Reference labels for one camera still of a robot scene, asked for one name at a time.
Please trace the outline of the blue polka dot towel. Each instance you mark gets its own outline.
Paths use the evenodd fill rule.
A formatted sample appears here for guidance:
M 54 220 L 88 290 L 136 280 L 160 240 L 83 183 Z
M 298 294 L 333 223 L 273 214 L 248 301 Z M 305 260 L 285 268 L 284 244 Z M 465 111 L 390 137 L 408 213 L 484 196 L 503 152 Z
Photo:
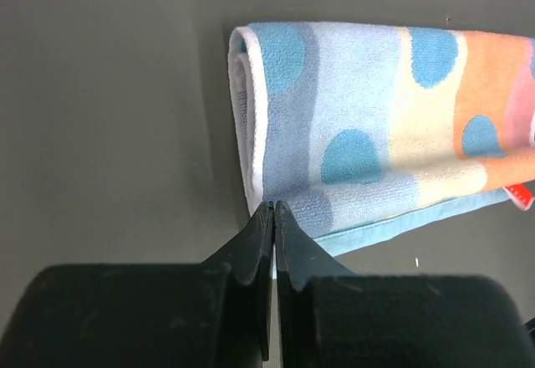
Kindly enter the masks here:
M 504 201 L 534 178 L 534 41 L 251 23 L 228 76 L 247 206 L 284 201 L 338 256 Z

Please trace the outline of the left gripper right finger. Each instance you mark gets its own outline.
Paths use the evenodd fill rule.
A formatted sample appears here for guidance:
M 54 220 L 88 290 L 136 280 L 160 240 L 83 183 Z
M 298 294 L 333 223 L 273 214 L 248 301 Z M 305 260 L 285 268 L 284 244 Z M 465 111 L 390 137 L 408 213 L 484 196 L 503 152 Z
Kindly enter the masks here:
M 364 275 L 274 213 L 284 367 L 531 367 L 534 340 L 497 282 Z

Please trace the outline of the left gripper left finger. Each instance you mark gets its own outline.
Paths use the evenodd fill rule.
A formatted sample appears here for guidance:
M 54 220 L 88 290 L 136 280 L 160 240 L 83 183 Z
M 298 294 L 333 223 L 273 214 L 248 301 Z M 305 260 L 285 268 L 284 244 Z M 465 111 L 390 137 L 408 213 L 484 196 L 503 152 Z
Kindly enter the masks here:
M 269 357 L 274 210 L 201 263 L 63 264 L 26 288 L 4 367 L 259 367 Z

